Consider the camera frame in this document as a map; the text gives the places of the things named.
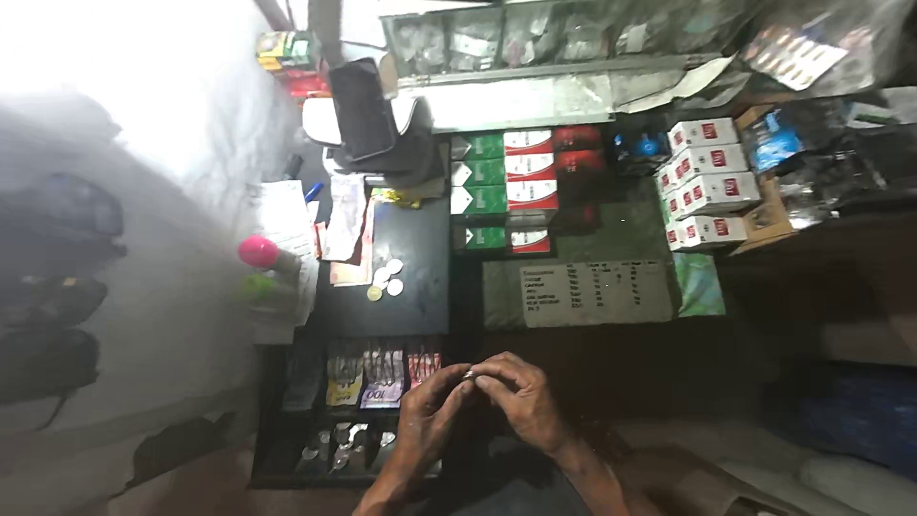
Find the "white wall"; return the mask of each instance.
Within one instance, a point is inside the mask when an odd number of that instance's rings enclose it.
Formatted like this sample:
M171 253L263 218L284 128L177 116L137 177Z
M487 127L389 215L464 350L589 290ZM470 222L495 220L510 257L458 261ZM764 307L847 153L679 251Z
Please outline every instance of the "white wall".
M83 325L100 341L98 380L42 435L0 436L0 498L13 513L109 494L87 479L60 503L30 499L17 487L23 476L34 485L45 477L36 472L74 464L32 464L41 439L84 453L62 436L155 432L172 421L125 421L254 383L247 311L235 296L248 271L235 245L252 223L243 194L280 175L299 118L253 58L268 29L250 0L0 4L0 188L52 172L92 180L121 201L128 248L95 275L109 295ZM7 409L0 418L28 412ZM41 492L64 490L47 482Z

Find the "pink object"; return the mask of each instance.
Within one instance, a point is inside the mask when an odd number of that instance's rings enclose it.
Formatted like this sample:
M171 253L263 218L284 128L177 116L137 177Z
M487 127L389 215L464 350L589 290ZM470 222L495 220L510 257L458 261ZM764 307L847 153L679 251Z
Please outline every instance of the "pink object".
M238 257L252 267L270 269L279 255L276 243L258 235L251 235L238 245Z

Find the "white cigarette box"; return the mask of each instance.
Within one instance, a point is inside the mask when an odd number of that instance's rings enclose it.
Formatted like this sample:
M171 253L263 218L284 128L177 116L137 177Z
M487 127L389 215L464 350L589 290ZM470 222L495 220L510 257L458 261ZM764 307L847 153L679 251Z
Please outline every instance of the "white cigarette box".
M668 162L658 168L653 174L656 180L656 189L661 195L665 195L679 187L678 179L675 177L675 162Z
M684 241L680 243L679 247L683 251L719 247L727 243L745 241L747 238L745 224L741 217L699 215L679 222L679 228L680 234L684 236Z
M731 118L710 118L679 122L668 132L672 155L685 149L738 143L739 135Z
M681 227L681 222L672 220L666 224L666 242L670 251L677 251L684 247L685 231Z
M672 190L663 197L665 210L668 211L668 220L675 221L684 218L684 205L681 203L681 192Z
M678 190L681 211L691 215L718 215L737 211L761 200L755 175L750 172L701 174Z
M679 186L685 185L699 174L748 170L745 152L739 144L685 149L675 158L672 165Z

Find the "paper sign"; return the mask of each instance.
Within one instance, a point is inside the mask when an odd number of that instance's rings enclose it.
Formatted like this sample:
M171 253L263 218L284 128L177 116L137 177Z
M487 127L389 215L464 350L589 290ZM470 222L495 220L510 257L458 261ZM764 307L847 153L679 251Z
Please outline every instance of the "paper sign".
M525 326L589 326L672 318L665 266L657 261L521 267Z

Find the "box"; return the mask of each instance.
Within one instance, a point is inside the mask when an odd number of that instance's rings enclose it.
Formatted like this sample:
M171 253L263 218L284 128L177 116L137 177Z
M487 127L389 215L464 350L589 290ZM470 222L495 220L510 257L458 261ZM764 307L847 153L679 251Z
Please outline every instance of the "box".
M512 254L551 252L551 239L547 236L547 228L511 232L510 252Z
M512 181L557 180L554 154L521 154L503 158L506 183Z
M685 231L680 222L672 220L666 224L666 242L670 251L677 251L684 246Z
M509 209L506 187L453 186L449 208L452 215L505 214Z
M449 156L453 162L503 157L503 134L499 132L453 136L451 144Z
M453 136L450 156L457 162L553 152L551 131L545 129Z
M668 132L668 144L673 156L685 149L738 142L739 135L731 118L679 122Z
M503 249L506 247L504 228L464 228L465 241L462 249Z
M506 184L510 226L546 226L557 213L558 182L516 181Z
M503 160L477 160L452 163L453 186L492 186L506 183Z
M672 190L663 197L663 208L668 214L668 221L681 219L684 214L684 205L681 203L681 192Z
M658 172L653 174L656 181L656 190L665 195L675 188L679 187L678 178L675 176L675 162L670 161L658 168Z
M745 241L745 223L741 217L688 217L679 223L684 235L682 251L697 251L727 243Z
M677 193L681 214L676 219L737 211L761 200L755 175L750 172L698 175Z
M551 131L542 129L504 132L503 152L507 156L553 154L554 141L551 139Z
M748 170L748 162L741 145L719 145L685 149L672 161L672 170L682 186L698 174L744 172Z

